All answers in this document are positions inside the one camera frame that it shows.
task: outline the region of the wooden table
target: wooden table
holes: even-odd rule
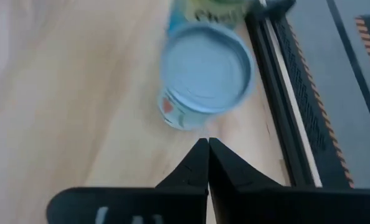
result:
[[[209,136],[287,184],[258,71],[252,95],[202,130],[161,119],[168,14],[168,0],[59,1],[46,14],[0,76],[0,223],[45,223],[51,197],[73,186],[155,186]]]

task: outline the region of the can lid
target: can lid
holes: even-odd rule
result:
[[[251,91],[254,63],[231,30],[189,23],[169,36],[161,60],[161,78],[178,101],[202,113],[221,113]]]

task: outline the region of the can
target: can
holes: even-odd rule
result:
[[[192,130],[232,109],[251,92],[254,61],[232,30],[188,23],[169,34],[160,78],[158,105],[165,122]]]
[[[169,32],[186,22],[213,22],[233,29],[244,21],[253,2],[259,0],[174,0]]]

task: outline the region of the gray surface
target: gray surface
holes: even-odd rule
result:
[[[354,17],[368,1],[336,1],[370,89],[370,61]],[[288,14],[357,188],[370,188],[370,114],[325,0],[298,0]]]
[[[181,103],[220,113],[250,93],[252,66],[249,51],[231,30],[189,24],[170,37],[161,70],[166,86]]]

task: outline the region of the black triangular tab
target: black triangular tab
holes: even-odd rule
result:
[[[210,138],[209,143],[211,148],[211,164],[209,167],[211,174],[215,170],[221,170],[224,173],[220,175],[226,176],[236,190],[281,186],[252,167],[218,139]]]
[[[210,146],[207,139],[199,139],[185,158],[156,188],[198,187],[207,190]]]

